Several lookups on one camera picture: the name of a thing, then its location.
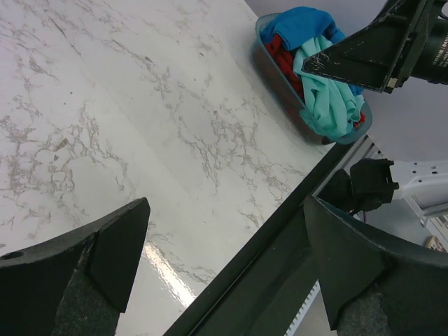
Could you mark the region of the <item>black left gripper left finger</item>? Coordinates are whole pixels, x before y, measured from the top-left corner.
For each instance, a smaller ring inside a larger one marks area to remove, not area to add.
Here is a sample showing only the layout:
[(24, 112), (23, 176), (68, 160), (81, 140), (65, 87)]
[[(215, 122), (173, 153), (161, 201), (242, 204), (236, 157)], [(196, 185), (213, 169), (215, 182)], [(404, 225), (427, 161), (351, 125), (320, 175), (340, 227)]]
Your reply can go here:
[(143, 197), (1, 257), (2, 335), (114, 335), (150, 216)]

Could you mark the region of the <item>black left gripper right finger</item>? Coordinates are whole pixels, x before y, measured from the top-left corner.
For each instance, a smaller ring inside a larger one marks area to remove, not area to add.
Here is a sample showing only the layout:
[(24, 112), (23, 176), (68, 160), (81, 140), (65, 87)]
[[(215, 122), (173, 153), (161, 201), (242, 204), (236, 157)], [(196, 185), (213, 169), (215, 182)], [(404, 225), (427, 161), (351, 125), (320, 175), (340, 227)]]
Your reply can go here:
[(447, 254), (372, 227), (314, 196), (307, 235), (338, 335), (446, 335)]

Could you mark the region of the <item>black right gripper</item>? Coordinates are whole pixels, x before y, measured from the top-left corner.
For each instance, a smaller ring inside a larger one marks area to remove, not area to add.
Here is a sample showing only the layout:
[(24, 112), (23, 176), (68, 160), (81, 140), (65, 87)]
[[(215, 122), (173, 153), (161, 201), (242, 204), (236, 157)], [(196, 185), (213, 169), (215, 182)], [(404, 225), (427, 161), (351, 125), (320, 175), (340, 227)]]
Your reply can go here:
[(365, 28), (305, 59), (302, 70), (376, 92), (410, 78), (447, 84), (446, 1), (387, 1)]

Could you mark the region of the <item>blue t shirt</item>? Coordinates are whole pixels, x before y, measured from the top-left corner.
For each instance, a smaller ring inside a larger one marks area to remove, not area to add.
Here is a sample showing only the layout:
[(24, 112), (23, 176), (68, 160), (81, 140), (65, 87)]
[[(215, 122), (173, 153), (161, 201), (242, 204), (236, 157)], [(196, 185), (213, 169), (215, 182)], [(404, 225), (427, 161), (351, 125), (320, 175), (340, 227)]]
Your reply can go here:
[(333, 44), (345, 38), (329, 13), (304, 6), (279, 14), (260, 33), (268, 53), (300, 98), (304, 94), (302, 82), (293, 71), (295, 52), (306, 41), (318, 36)]

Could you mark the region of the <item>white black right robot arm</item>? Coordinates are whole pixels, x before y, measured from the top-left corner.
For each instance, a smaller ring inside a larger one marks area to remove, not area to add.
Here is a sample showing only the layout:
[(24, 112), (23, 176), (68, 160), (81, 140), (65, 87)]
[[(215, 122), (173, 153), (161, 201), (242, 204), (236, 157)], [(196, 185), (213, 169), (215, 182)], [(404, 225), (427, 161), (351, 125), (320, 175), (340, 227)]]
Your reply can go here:
[[(308, 74), (391, 94), (410, 78), (447, 84), (445, 1), (387, 1), (365, 28), (308, 57)], [(353, 212), (447, 186), (447, 161), (362, 159), (350, 168), (348, 201)]]

